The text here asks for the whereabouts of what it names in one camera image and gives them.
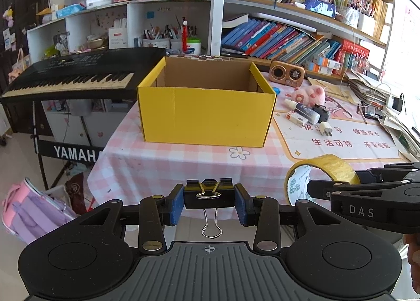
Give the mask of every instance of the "tape roll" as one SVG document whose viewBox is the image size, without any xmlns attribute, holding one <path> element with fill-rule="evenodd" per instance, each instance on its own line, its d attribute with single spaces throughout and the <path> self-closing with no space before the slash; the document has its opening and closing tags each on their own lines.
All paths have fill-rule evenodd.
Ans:
<svg viewBox="0 0 420 301">
<path fill-rule="evenodd" d="M 295 163 L 287 172 L 284 191 L 289 203 L 294 205 L 298 199 L 313 199 L 307 193 L 307 184 L 312 167 L 327 174 L 332 181 L 345 181 L 350 185 L 360 184 L 354 169 L 343 159 L 333 154 L 325 154 Z"/>
</svg>

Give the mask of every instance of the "human hand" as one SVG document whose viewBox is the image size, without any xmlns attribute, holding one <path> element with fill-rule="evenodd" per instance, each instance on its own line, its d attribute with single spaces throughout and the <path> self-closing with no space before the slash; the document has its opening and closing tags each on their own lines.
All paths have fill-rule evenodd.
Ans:
<svg viewBox="0 0 420 301">
<path fill-rule="evenodd" d="M 417 235 L 404 235 L 404 243 L 408 244 L 408 263 L 411 265 L 411 279 L 413 289 L 420 294 L 420 245 L 417 244 Z"/>
</svg>

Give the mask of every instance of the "crosshair symbol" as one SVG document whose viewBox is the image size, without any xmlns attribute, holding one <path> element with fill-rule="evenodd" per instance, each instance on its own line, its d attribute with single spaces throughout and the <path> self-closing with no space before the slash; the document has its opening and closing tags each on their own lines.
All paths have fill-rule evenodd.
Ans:
<svg viewBox="0 0 420 301">
<path fill-rule="evenodd" d="M 214 250 L 217 250 L 217 249 L 209 245 L 209 246 L 206 246 L 203 250 L 205 250 L 206 252 L 213 252 Z"/>
</svg>

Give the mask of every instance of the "table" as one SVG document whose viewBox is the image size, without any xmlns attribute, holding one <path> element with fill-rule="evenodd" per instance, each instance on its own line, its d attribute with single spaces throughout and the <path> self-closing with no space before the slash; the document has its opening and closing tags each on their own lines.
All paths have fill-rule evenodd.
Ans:
<svg viewBox="0 0 420 301">
<path fill-rule="evenodd" d="M 286 120 L 283 104 L 293 88 L 271 83 L 281 90 L 264 148 L 196 146 L 144 142 L 136 104 L 128 112 L 88 177 L 88 186 L 99 204 L 121 199 L 125 205 L 142 198 L 168 195 L 176 184 L 187 179 L 231 177 L 242 183 L 250 195 L 267 195 L 289 204 L 284 179 L 293 163 L 308 156 L 335 153 L 355 170 L 402 162 L 391 137 L 378 122 L 365 124 L 356 106 L 338 99 L 325 105 L 331 112 L 333 137 L 323 137 L 314 126 L 299 128 Z M 311 177 L 322 179 L 312 170 Z M 202 218 L 200 210 L 184 210 L 184 216 Z M 235 218 L 234 209 L 219 210 L 218 218 Z"/>
</svg>

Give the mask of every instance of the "dark wooden door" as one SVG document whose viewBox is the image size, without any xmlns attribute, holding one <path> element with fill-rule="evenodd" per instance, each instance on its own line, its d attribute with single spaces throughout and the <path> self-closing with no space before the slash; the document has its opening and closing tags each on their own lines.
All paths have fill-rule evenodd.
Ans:
<svg viewBox="0 0 420 301">
<path fill-rule="evenodd" d="M 29 54 L 27 36 L 23 29 L 33 27 L 37 23 L 36 13 L 48 6 L 48 0 L 0 0 L 0 13 L 3 14 L 9 5 L 13 9 L 14 25 L 10 33 L 16 34 L 17 48 L 22 48 L 24 54 Z M 7 28 L 7 21 L 2 19 L 2 31 Z M 5 51 L 3 35 L 0 33 L 0 93 L 8 86 L 8 73 L 16 62 L 18 51 Z M 8 103 L 4 105 L 10 125 L 14 132 L 32 132 L 32 103 Z M 52 135 L 41 103 L 36 104 L 36 113 L 39 121 L 39 134 Z"/>
</svg>

